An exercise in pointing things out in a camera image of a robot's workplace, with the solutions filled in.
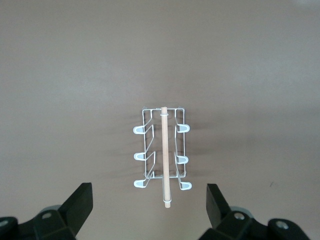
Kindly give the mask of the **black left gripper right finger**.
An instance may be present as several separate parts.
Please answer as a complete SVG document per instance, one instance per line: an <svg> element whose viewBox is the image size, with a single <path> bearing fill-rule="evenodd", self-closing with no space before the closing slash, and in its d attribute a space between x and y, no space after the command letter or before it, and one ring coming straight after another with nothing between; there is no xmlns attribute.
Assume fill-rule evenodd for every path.
<svg viewBox="0 0 320 240"><path fill-rule="evenodd" d="M296 223L272 218L263 225L242 208L231 208L217 184L206 186L206 211L211 223L202 240L308 240Z"/></svg>

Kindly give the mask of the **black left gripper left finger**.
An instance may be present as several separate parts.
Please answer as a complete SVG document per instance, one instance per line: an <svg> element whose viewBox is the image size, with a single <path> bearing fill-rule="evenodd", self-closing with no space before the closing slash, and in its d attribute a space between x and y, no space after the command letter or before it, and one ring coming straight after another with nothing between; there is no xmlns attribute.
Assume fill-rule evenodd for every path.
<svg viewBox="0 0 320 240"><path fill-rule="evenodd" d="M47 209L27 222L13 216L0 218L2 240L75 240L93 210L92 183L82 183L58 207Z"/></svg>

